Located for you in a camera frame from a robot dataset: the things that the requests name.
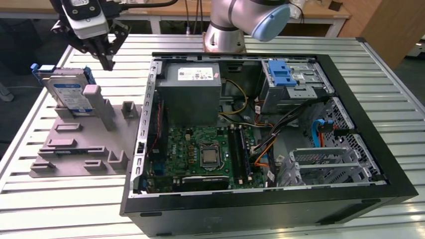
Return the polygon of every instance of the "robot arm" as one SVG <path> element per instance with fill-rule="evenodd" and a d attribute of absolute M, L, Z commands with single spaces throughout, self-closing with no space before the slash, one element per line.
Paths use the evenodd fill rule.
<path fill-rule="evenodd" d="M 107 71 L 113 71 L 114 55 L 118 53 L 130 34 L 130 27 L 115 18 L 131 8 L 163 7 L 178 2 L 121 4 L 121 0 L 50 0 L 59 21 L 53 28 L 55 34 L 62 35 L 69 44 L 81 52 L 90 52 L 99 59 Z M 117 39 L 110 42 L 109 34 Z"/>
<path fill-rule="evenodd" d="M 115 18 L 131 8 L 164 7 L 163 3 L 122 4 L 121 0 L 50 0 L 59 13 L 53 28 L 81 52 L 90 52 L 107 71 L 130 34 L 130 27 Z M 212 21 L 206 37 L 210 52 L 244 51 L 243 31 L 260 41 L 272 40 L 290 20 L 290 0 L 214 0 Z M 109 34 L 117 39 L 110 42 Z"/>
<path fill-rule="evenodd" d="M 208 52 L 243 52 L 244 32 L 271 41 L 291 17 L 290 0 L 214 0 L 204 44 Z"/>

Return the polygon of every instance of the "metal slatted table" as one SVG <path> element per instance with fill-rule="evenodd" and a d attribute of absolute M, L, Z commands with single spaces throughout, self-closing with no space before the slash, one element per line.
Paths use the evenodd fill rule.
<path fill-rule="evenodd" d="M 382 133 L 420 195 L 383 207 L 344 225 L 246 231 L 196 238 L 384 238 L 425 237 L 425 109 L 368 44 L 354 38 L 280 37 L 268 43 L 247 38 L 248 52 L 330 54 Z M 103 95 L 114 104 L 143 103 L 154 51 L 200 52 L 200 36 L 131 35 L 106 72 L 90 55 L 71 47 L 59 65 L 94 70 Z M 57 113 L 43 89 L 0 162 L 0 237 L 147 238 L 129 218 L 119 216 L 125 175 L 31 178 Z"/>

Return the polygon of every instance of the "green motherboard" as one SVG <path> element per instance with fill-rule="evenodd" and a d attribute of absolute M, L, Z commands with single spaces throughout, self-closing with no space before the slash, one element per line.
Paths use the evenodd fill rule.
<path fill-rule="evenodd" d="M 234 166 L 228 127 L 172 127 L 168 132 L 168 151 L 163 177 L 158 177 L 159 192 L 172 192 L 171 177 L 227 176 L 228 189 L 264 187 L 262 170 L 252 171 L 250 180 L 234 178 Z M 254 130 L 242 128 L 243 143 L 255 145 Z"/>

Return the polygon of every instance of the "gray 3d-printed stand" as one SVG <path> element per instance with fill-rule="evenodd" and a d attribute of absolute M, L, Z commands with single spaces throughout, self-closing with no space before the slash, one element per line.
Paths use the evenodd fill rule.
<path fill-rule="evenodd" d="M 31 177 L 66 177 L 125 174 L 134 156 L 142 106 L 125 102 L 113 106 L 98 85 L 85 89 L 97 116 L 77 117 L 58 108 Z"/>

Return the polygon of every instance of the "metal case frame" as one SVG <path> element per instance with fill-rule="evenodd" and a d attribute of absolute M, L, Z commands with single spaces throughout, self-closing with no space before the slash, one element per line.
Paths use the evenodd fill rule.
<path fill-rule="evenodd" d="M 155 90 L 155 78 L 158 71 L 162 70 L 159 69 L 162 61 L 250 61 L 270 58 L 283 59 L 288 56 L 316 58 L 335 88 L 335 94 L 356 125 L 358 134 L 362 136 L 378 166 L 386 174 L 383 180 L 387 180 L 388 184 L 370 187 L 312 187 L 306 190 L 264 189 L 263 192 L 255 193 L 163 195 L 133 198 L 130 197 L 131 172 L 135 168 L 129 167 L 122 215 L 133 219 L 149 236 L 344 223 L 375 208 L 400 203 L 419 195 L 328 55 L 154 53 L 157 59 L 149 78 L 147 98 Z M 145 106 L 143 115 L 149 114 L 151 108 L 153 104 Z M 145 124 L 147 122 L 142 120 L 141 132 L 150 126 Z M 137 150 L 141 150 L 141 155 L 146 151 L 146 143 L 146 141 L 138 143 Z"/>

